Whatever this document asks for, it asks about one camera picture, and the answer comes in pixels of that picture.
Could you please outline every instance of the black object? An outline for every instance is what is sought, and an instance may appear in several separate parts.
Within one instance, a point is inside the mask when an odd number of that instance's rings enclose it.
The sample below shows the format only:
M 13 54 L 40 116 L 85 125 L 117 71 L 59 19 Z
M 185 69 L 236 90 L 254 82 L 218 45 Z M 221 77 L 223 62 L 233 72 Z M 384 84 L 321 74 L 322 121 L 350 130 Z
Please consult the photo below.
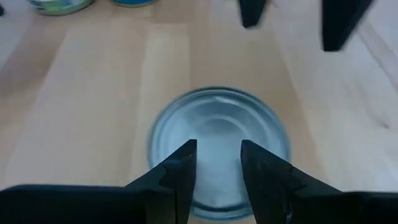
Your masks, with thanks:
M 341 50 L 373 0 L 322 0 L 323 50 Z M 257 26 L 266 0 L 239 0 L 242 25 Z
M 0 192 L 0 221 L 187 223 L 196 174 L 189 140 L 125 187 L 22 185 Z M 343 193 L 243 140 L 243 178 L 258 224 L 397 223 L 398 194 Z
M 0 4 L 0 16 L 4 15 L 4 8 L 2 7 L 2 5 Z
M 21 185 L 0 192 L 0 223 L 185 224 L 195 186 L 197 142 L 125 187 Z

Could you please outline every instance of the black plastic jaw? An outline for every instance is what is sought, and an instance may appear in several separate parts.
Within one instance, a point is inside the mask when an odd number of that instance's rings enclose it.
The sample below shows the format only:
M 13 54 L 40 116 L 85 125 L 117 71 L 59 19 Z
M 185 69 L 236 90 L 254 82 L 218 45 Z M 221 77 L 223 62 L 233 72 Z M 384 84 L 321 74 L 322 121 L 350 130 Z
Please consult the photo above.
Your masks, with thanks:
M 294 197 L 340 193 L 249 140 L 242 141 L 241 162 L 257 223 L 286 223 Z
M 125 187 L 20 185 L 0 192 L 3 223 L 166 223 L 188 221 L 197 142 L 189 140 Z
M 5 12 L 5 10 L 4 10 L 3 6 L 0 4 L 0 16 L 3 16 L 4 12 Z
M 323 50 L 341 50 L 373 0 L 322 0 Z M 266 0 L 239 0 L 242 25 L 259 24 Z

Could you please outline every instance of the tabletop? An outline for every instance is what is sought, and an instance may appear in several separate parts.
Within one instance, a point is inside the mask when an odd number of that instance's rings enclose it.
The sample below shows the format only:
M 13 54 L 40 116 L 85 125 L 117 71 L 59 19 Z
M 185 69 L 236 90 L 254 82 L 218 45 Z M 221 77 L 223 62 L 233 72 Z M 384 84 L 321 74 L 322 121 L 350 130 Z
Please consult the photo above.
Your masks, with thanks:
M 168 103 L 230 86 L 273 108 L 299 169 L 340 190 L 398 189 L 395 0 L 376 1 L 337 53 L 322 51 L 318 0 L 273 1 L 249 30 L 233 0 L 97 0 L 60 17 L 1 2 L 2 188 L 126 185 L 148 170 Z

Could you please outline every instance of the light wood surface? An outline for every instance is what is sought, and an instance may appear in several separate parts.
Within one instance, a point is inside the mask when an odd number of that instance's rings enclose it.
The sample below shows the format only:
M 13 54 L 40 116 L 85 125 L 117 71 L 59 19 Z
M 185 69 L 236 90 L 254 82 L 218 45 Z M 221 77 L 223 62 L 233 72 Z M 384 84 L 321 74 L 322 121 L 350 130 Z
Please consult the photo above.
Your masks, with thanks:
M 232 0 L 138 9 L 99 0 L 62 17 L 2 3 L 2 188 L 127 184 L 147 171 L 159 111 L 182 93 L 223 85 L 275 110 L 299 169 L 341 190 L 398 189 L 395 0 L 376 2 L 332 54 L 321 51 L 318 0 L 274 1 L 252 30 Z

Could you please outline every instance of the can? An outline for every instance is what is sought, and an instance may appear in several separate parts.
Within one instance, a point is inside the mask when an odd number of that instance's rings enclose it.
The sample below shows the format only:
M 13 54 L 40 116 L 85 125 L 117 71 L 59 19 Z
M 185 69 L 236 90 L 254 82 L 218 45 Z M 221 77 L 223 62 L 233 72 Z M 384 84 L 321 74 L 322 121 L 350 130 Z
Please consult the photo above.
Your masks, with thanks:
M 89 6 L 94 0 L 29 0 L 36 10 L 48 16 L 62 16 Z
M 123 7 L 142 7 L 155 3 L 155 0 L 113 0 L 113 2 Z
M 234 88 L 202 88 L 171 102 L 152 127 L 149 167 L 189 139 L 198 144 L 192 214 L 207 220 L 252 214 L 241 168 L 242 140 L 290 161 L 289 138 L 277 115 L 255 96 Z

